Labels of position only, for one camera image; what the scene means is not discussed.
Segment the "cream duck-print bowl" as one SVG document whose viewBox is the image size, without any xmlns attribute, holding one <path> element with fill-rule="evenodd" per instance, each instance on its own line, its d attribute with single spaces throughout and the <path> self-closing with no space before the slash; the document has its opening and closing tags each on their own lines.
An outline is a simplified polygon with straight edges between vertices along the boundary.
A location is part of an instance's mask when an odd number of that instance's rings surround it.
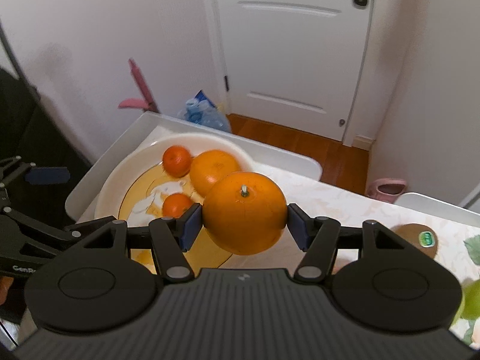
<svg viewBox="0 0 480 360">
<path fill-rule="evenodd" d="M 163 137 L 129 154 L 115 167 L 98 194 L 94 211 L 96 219 L 112 215 L 134 223 L 146 214 L 158 218 L 164 200 L 170 194 L 183 193 L 195 203 L 202 203 L 188 175 L 174 178 L 165 172 L 162 156 L 171 146 L 183 146 L 196 157 L 208 150 L 221 150 L 236 158 L 245 172 L 256 165 L 247 152 L 222 136 L 211 133 L 180 133 Z"/>
</svg>

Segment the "green apple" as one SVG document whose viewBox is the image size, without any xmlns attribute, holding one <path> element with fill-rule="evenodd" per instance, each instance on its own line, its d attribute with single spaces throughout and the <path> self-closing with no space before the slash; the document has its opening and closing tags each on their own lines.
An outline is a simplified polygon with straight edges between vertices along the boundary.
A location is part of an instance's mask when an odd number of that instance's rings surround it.
<svg viewBox="0 0 480 360">
<path fill-rule="evenodd" d="M 462 299 L 451 323 L 458 320 L 477 320 L 479 318 L 479 280 L 465 280 L 461 284 Z"/>
</svg>

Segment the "blue plastic bag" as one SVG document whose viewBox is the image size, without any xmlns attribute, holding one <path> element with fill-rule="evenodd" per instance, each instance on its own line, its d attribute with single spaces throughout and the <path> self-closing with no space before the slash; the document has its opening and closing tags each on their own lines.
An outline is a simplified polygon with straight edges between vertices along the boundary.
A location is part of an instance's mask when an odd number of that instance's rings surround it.
<svg viewBox="0 0 480 360">
<path fill-rule="evenodd" d="M 202 90 L 185 102 L 178 118 L 187 122 L 232 133 L 230 122 Z"/>
</svg>

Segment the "white panel door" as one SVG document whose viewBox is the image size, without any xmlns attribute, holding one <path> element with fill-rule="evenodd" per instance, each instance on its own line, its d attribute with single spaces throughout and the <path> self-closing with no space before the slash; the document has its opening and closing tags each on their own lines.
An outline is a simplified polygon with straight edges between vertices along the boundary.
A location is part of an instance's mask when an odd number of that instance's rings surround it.
<svg viewBox="0 0 480 360">
<path fill-rule="evenodd" d="M 374 0 L 204 0 L 231 113 L 341 141 Z"/>
</svg>

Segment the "white tray table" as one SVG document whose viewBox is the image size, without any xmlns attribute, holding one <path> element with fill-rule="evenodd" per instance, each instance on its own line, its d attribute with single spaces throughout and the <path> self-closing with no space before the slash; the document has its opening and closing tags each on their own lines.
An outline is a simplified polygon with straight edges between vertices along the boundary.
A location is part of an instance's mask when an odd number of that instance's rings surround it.
<svg viewBox="0 0 480 360">
<path fill-rule="evenodd" d="M 287 198 L 310 214 L 330 214 L 346 225 L 358 225 L 376 219 L 386 226 L 419 223 L 441 228 L 454 224 L 479 226 L 479 214 L 455 205 L 439 203 L 438 214 L 428 214 L 421 205 L 415 209 L 379 202 L 320 182 L 320 164 L 303 155 L 252 141 L 208 127 L 191 124 L 166 115 L 147 112 L 118 138 L 86 173 L 66 199 L 65 209 L 74 220 L 80 219 L 95 204 L 104 182 L 113 169 L 137 148 L 143 148 L 173 133 L 211 133 L 233 142 L 253 159 L 257 172 L 264 172 L 279 183 Z"/>
</svg>

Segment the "pink slipper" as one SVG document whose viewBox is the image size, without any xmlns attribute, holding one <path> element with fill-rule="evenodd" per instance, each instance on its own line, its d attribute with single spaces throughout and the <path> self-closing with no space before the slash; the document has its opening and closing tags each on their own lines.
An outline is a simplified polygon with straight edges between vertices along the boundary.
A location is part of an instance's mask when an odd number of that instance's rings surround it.
<svg viewBox="0 0 480 360">
<path fill-rule="evenodd" d="M 394 203 L 408 188 L 405 180 L 381 178 L 374 180 L 366 189 L 366 196 L 384 203 Z"/>
</svg>

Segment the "small mandarin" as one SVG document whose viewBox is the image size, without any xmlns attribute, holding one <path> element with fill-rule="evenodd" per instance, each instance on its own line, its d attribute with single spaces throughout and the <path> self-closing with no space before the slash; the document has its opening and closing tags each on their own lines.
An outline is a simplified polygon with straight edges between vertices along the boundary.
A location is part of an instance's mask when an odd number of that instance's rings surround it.
<svg viewBox="0 0 480 360">
<path fill-rule="evenodd" d="M 182 178 L 189 173 L 192 161 L 191 153 L 181 145 L 168 147 L 162 157 L 163 168 L 169 175 L 176 178 Z"/>
<path fill-rule="evenodd" d="M 162 217 L 180 218 L 193 204 L 192 199 L 183 193 L 171 194 L 163 202 Z"/>
</svg>

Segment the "brown kiwi with sticker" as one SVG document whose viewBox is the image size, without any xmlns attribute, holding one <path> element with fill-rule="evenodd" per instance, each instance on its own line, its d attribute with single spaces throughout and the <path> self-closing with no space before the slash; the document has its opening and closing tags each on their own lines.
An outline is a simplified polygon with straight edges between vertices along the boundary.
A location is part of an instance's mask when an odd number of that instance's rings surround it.
<svg viewBox="0 0 480 360">
<path fill-rule="evenodd" d="M 432 228 L 419 223 L 408 223 L 392 228 L 392 231 L 434 259 L 438 252 L 439 239 Z"/>
</svg>

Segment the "large orange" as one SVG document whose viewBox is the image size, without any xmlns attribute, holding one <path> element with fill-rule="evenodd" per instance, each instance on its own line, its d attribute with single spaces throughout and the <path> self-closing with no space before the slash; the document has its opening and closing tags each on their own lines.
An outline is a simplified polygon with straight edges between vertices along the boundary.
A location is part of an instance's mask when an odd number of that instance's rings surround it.
<svg viewBox="0 0 480 360">
<path fill-rule="evenodd" d="M 218 181 L 204 198 L 202 222 L 223 250 L 258 254 L 281 238 L 287 224 L 287 200 L 267 176 L 234 172 Z"/>
<path fill-rule="evenodd" d="M 208 150 L 193 158 L 190 181 L 194 190 L 205 197 L 217 181 L 241 170 L 233 155 L 222 150 Z"/>
</svg>

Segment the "floral white tablecloth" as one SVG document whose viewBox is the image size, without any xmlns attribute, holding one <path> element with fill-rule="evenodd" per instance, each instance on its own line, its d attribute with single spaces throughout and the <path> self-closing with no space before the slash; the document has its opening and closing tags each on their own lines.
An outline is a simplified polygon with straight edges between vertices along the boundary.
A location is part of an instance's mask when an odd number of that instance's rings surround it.
<svg viewBox="0 0 480 360">
<path fill-rule="evenodd" d="M 131 184 L 159 164 L 162 149 L 171 145 L 184 146 L 193 155 L 210 149 L 227 151 L 243 167 L 276 182 L 288 202 L 347 226 L 357 227 L 366 219 L 376 219 L 395 231 L 407 224 L 425 225 L 437 236 L 435 261 L 463 287 L 479 279 L 479 214 L 453 205 L 431 214 L 411 205 L 379 202 L 320 182 L 320 165 L 305 156 L 178 119 L 163 119 L 154 127 L 131 126 L 70 193 L 67 214 L 77 222 L 118 216 Z"/>
</svg>

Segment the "black garment on rack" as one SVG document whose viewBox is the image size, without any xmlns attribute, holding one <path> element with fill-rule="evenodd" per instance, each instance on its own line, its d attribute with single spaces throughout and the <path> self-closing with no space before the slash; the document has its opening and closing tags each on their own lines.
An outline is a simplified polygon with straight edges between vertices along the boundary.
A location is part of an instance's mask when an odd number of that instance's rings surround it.
<svg viewBox="0 0 480 360">
<path fill-rule="evenodd" d="M 36 104 L 20 80 L 2 69 L 1 159 L 16 156 L 41 168 L 66 168 L 69 178 L 65 183 L 30 184 L 22 175 L 7 186 L 13 208 L 55 228 L 73 224 L 65 202 L 91 164 Z"/>
</svg>

